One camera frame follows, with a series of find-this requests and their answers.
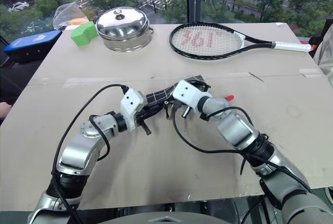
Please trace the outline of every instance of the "green foam block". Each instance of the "green foam block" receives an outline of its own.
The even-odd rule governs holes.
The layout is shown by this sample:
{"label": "green foam block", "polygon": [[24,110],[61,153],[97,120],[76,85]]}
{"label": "green foam block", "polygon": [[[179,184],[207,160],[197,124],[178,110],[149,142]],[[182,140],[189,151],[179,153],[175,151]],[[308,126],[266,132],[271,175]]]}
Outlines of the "green foam block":
{"label": "green foam block", "polygon": [[87,22],[75,28],[71,38],[77,46],[88,44],[91,39],[95,38],[97,31],[93,22]]}

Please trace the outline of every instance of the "pot lid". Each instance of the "pot lid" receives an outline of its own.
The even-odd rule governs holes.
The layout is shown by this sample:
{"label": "pot lid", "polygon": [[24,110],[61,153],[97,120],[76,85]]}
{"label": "pot lid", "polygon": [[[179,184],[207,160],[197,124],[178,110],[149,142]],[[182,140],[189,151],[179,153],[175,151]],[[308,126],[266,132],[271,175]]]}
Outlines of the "pot lid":
{"label": "pot lid", "polygon": [[108,10],[96,22],[97,32],[105,38],[124,40],[135,37],[149,26],[147,16],[132,7]]}

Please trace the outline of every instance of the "racket handle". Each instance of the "racket handle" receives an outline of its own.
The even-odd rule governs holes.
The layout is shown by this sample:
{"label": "racket handle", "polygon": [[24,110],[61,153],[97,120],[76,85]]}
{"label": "racket handle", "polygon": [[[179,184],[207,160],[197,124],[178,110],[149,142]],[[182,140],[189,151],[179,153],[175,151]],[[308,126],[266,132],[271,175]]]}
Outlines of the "racket handle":
{"label": "racket handle", "polygon": [[285,43],[285,42],[272,42],[272,48],[274,49],[284,49],[286,51],[301,51],[309,52],[311,50],[310,44],[301,43]]}

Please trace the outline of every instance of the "red tip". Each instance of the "red tip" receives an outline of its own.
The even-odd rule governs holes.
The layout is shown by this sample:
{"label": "red tip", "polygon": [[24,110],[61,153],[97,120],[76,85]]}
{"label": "red tip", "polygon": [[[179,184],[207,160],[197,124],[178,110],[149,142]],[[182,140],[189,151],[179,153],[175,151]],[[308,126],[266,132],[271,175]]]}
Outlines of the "red tip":
{"label": "red tip", "polygon": [[226,99],[228,102],[232,101],[235,97],[233,95],[226,96],[224,99]]}

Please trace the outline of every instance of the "plastic bag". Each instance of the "plastic bag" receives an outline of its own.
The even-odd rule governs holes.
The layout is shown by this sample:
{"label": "plastic bag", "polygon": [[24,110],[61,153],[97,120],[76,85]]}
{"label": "plastic bag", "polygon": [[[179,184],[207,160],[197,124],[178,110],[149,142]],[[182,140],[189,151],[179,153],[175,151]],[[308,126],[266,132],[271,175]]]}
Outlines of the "plastic bag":
{"label": "plastic bag", "polygon": [[53,18],[53,27],[59,30],[67,25],[79,25],[89,22],[79,6],[74,3],[59,6]]}

